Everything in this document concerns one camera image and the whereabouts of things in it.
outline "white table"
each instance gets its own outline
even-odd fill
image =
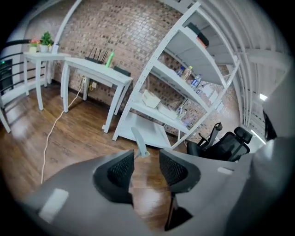
[[[117,114],[121,106],[123,98],[131,84],[132,78],[122,73],[115,71],[112,68],[107,68],[105,65],[97,64],[82,58],[65,58],[65,65],[62,74],[62,92],[61,96],[64,101],[64,112],[68,112],[68,86],[70,76],[70,66],[77,68],[77,72],[84,75],[86,83],[84,85],[83,100],[87,99],[89,79],[102,83],[108,87],[113,84],[117,86],[115,95],[112,99],[111,107],[107,115],[106,124],[102,126],[105,133],[108,132],[112,121],[113,114]]]
[[[43,102],[42,102],[42,96],[41,96],[41,84],[40,84],[40,75],[41,75],[41,63],[42,61],[55,61],[55,60],[64,60],[65,57],[70,57],[71,55],[65,54],[65,53],[57,53],[57,54],[51,54],[51,53],[24,53],[24,85],[26,89],[26,95],[29,95],[29,88],[28,88],[28,61],[31,63],[36,64],[36,70],[35,70],[35,79],[36,79],[36,93],[37,93],[37,99],[38,99],[38,105],[40,111],[42,111],[43,108]],[[44,86],[47,87],[47,79],[46,79],[46,66],[45,66],[45,73],[44,73],[45,81]]]

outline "light fixture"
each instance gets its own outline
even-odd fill
[[[259,97],[260,97],[260,99],[262,99],[263,101],[265,101],[265,100],[267,99],[267,97],[266,97],[265,95],[263,95],[263,94],[260,94]]]
[[[266,142],[264,142],[263,139],[260,138],[260,137],[258,136],[258,134],[256,134],[253,130],[251,130],[251,132],[252,132],[256,137],[258,137],[258,139],[259,139],[260,141],[262,141],[263,144],[266,144]]]

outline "chair armrest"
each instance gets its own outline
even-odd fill
[[[201,134],[199,133],[199,136],[201,137],[201,140],[199,141],[198,145],[201,146],[201,144],[205,141],[206,143],[209,143],[209,141]]]

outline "wooden floor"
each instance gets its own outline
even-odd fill
[[[28,97],[18,98],[6,106],[11,133],[0,129],[1,168],[8,187],[16,200],[40,185],[43,150],[46,137],[62,112],[62,99],[58,85],[42,88],[44,110],[38,109],[35,91]],[[69,102],[75,94],[69,94]],[[112,154],[120,150],[136,149],[136,143],[119,137],[112,141],[118,123],[114,117],[109,133],[101,127],[106,121],[108,108],[82,98],[74,102],[70,111],[57,122],[49,139],[46,152],[44,180],[64,167]],[[177,151],[184,151],[181,146]],[[163,230],[167,220],[170,192],[159,169],[159,150],[148,148],[151,156],[135,160],[130,192],[134,210],[153,230]]]

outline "white cable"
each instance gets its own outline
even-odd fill
[[[73,101],[71,102],[71,104],[68,106],[68,108],[70,108],[70,106],[73,104],[73,102],[77,99],[79,93],[81,92],[82,88],[83,88],[83,85],[84,85],[84,82],[82,83],[82,86],[79,90],[79,92],[77,93],[76,97],[73,99]],[[64,111],[62,111],[62,113],[60,114],[60,116],[56,119],[56,121],[54,122],[48,136],[47,136],[47,139],[46,139],[46,146],[45,146],[45,149],[44,149],[44,153],[43,153],[43,166],[42,166],[42,171],[41,171],[41,184],[43,184],[43,175],[44,175],[44,168],[45,168],[45,163],[46,163],[46,159],[45,159],[45,152],[46,152],[46,149],[48,147],[48,140],[49,140],[49,136],[51,135],[55,125],[56,125],[56,122],[61,118],[61,116],[63,115]]]

